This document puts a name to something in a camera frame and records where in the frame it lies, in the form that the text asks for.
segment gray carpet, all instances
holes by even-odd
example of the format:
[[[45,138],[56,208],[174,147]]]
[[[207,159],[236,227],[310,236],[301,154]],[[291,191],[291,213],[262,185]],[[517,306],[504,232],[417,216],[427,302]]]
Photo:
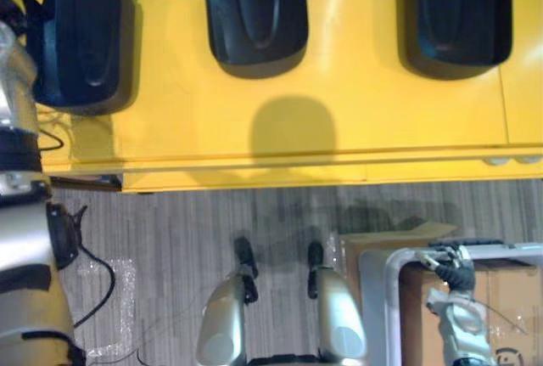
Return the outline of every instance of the gray carpet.
[[[90,206],[83,239],[119,279],[113,299],[76,331],[90,364],[137,347],[152,366],[194,364],[202,308],[233,269],[241,234],[261,274],[260,300],[246,311],[250,358],[316,351],[316,308],[305,295],[305,248],[316,237],[391,230],[418,216],[453,223],[457,235],[543,241],[541,180],[146,195],[57,189],[54,198],[71,210]],[[80,257],[63,281],[78,319],[108,276]],[[133,354],[117,364],[138,363]]]

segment black cable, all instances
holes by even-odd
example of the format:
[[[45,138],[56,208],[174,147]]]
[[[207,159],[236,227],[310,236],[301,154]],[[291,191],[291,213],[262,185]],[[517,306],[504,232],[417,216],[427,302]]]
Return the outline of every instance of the black cable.
[[[142,366],[151,366],[149,363],[145,363],[139,356],[139,348],[136,350],[136,359]]]
[[[87,210],[87,206],[83,206],[74,216],[72,216],[72,220],[74,221],[74,225],[76,227],[76,230],[78,232],[79,236],[79,248],[81,251],[83,251],[88,258],[90,258],[92,261],[97,262],[98,264],[101,264],[108,270],[109,273],[109,288],[108,292],[105,294],[104,298],[95,306],[87,315],[85,315],[83,318],[81,318],[79,321],[77,321],[74,324],[74,329],[80,327],[82,324],[84,324],[89,318],[94,316],[95,313],[97,313],[109,300],[111,295],[113,294],[113,291],[115,289],[116,284],[116,277],[115,277],[115,271],[113,271],[113,268],[104,260],[102,260],[99,257],[96,257],[88,248],[86,248],[83,245],[82,237],[81,237],[81,219],[83,218],[83,214]]]
[[[111,361],[108,361],[108,362],[95,361],[95,362],[92,362],[91,364],[89,364],[88,366],[94,366],[95,364],[116,364],[116,363],[120,363],[123,360],[127,360],[130,356],[132,356],[134,353],[136,353],[136,351],[137,351],[137,349],[134,349],[132,352],[128,353],[126,356],[124,356],[123,358],[120,358],[118,360],[111,360]]]
[[[44,135],[47,135],[48,137],[54,139],[57,142],[57,145],[54,145],[53,147],[46,147],[46,148],[40,148],[40,152],[47,152],[47,151],[55,151],[56,149],[61,149],[64,147],[64,141],[57,137],[56,135],[50,133],[49,131],[45,131],[40,128],[40,132]]]

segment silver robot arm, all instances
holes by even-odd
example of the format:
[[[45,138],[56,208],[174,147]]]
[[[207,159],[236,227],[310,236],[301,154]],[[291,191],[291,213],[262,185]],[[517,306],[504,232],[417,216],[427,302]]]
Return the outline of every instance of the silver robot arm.
[[[237,249],[239,266],[212,293],[204,310],[196,358],[199,366],[246,366],[244,304],[258,299],[256,270],[252,250],[244,241],[244,253]],[[309,252],[308,293],[318,300],[319,353],[313,355],[276,355],[253,359],[253,364],[366,366],[367,340],[361,315],[344,279],[322,265],[322,247],[312,243]]]
[[[445,247],[451,264],[437,262],[430,255],[417,253],[423,265],[449,284],[446,294],[430,289],[428,309],[439,316],[445,364],[451,366],[494,366],[488,342],[484,306],[473,300],[475,270],[463,245]]]
[[[59,282],[81,235],[64,207],[47,202],[35,79],[31,58],[0,20],[0,363],[84,366]]]

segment cardboard box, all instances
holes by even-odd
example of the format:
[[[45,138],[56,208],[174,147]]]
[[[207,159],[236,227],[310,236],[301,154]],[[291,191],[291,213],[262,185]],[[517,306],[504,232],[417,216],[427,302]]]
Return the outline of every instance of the cardboard box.
[[[474,298],[495,310],[487,310],[486,323],[499,365],[543,365],[541,273],[540,268],[509,260],[476,263]],[[430,288],[448,291],[445,283],[421,265],[410,264],[402,269],[400,320],[404,366],[450,366],[443,361],[439,318],[425,307]],[[518,324],[525,333],[502,316]]]
[[[507,366],[543,365],[543,290],[541,269],[521,264],[488,265],[490,345]]]
[[[451,224],[426,222],[408,231],[346,234],[341,236],[345,254],[347,285],[351,293],[360,304],[361,285],[358,260],[363,251],[427,247],[431,241],[442,239],[455,229],[456,227]]]
[[[476,300],[488,301],[487,271],[475,268]],[[426,297],[431,288],[449,291],[449,286],[422,265],[412,263],[400,272],[401,353],[403,366],[445,365],[443,341],[439,334],[439,317],[426,308]]]

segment yellow table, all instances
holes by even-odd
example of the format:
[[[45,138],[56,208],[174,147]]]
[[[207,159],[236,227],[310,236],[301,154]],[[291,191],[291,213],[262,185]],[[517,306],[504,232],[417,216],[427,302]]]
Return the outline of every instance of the yellow table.
[[[396,0],[309,0],[303,61],[264,80],[216,63],[204,0],[134,1],[134,103],[41,108],[66,142],[47,172],[122,172],[125,191],[543,176],[543,0],[514,0],[503,66],[453,82],[402,66]]]

